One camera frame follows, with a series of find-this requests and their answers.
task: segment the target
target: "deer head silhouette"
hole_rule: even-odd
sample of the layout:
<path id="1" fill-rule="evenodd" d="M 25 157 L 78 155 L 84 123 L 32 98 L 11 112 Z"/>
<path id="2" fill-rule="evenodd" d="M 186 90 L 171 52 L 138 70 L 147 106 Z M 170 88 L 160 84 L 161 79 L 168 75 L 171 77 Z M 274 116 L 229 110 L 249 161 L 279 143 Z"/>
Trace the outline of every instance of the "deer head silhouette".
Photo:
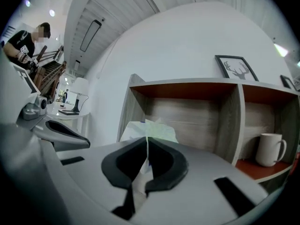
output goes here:
<path id="1" fill-rule="evenodd" d="M 242 63 L 239 62 L 239 64 L 242 65 L 242 67 L 245 69 L 245 72 L 242 71 L 242 69 L 239 68 L 241 73 L 238 73 L 235 69 L 231 70 L 230 65 L 228 64 L 228 61 L 224 62 L 224 67 L 226 68 L 226 70 L 231 71 L 233 75 L 239 77 L 240 79 L 245 80 L 245 74 L 248 74 L 250 71 L 248 69 L 248 67 Z"/>

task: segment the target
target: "white table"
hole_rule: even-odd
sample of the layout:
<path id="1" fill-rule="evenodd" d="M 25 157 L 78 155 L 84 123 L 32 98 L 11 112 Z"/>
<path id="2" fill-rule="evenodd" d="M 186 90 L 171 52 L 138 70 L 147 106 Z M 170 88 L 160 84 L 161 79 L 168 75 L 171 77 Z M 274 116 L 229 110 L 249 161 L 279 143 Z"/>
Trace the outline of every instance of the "white table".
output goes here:
<path id="1" fill-rule="evenodd" d="M 53 102 L 51 104 L 48 104 L 47 115 L 51 118 L 62 120 L 62 122 L 76 129 L 83 136 L 86 136 L 88 118 L 90 113 L 88 112 L 88 113 L 79 113 L 79 115 L 64 115 L 58 112 L 58 110 L 72 110 L 74 106 L 70 104 L 64 104 L 65 106 L 61 107 L 60 106 L 61 104 L 63 103 Z"/>

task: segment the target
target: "lamp base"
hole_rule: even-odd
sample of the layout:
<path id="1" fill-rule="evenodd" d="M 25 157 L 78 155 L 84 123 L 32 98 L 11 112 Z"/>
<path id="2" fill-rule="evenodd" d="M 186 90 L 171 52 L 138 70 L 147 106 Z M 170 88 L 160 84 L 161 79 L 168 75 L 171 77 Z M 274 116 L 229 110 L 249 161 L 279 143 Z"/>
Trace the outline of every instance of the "lamp base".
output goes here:
<path id="1" fill-rule="evenodd" d="M 79 99 L 76 99 L 75 106 L 74 106 L 73 109 L 71 110 L 72 112 L 79 113 L 79 110 L 78 110 L 78 103 L 79 103 Z"/>

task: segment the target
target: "mug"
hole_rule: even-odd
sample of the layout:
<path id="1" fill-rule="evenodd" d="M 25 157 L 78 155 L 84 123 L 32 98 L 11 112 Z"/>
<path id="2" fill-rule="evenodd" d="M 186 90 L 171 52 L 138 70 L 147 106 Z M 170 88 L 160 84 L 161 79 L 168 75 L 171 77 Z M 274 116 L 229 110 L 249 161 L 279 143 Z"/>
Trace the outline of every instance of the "mug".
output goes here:
<path id="1" fill-rule="evenodd" d="M 284 147 L 282 154 L 279 156 L 281 144 Z M 263 133 L 261 134 L 255 160 L 262 166 L 271 167 L 283 158 L 285 151 L 286 141 L 282 140 L 281 134 Z"/>

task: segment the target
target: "lamp cord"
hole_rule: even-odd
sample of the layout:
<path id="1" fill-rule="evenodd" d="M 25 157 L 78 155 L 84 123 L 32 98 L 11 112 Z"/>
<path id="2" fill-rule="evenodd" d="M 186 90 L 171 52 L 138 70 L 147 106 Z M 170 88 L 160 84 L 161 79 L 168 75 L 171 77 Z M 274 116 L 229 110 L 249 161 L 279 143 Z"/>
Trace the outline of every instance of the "lamp cord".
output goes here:
<path id="1" fill-rule="evenodd" d="M 89 96 L 88 96 L 88 98 L 87 99 L 85 99 L 85 101 L 86 100 L 88 100 L 89 99 Z M 83 102 L 83 104 L 85 103 L 85 101 Z M 81 105 L 81 108 L 80 108 L 80 110 L 79 111 L 81 111 L 82 110 L 82 108 L 83 108 L 83 104 Z"/>

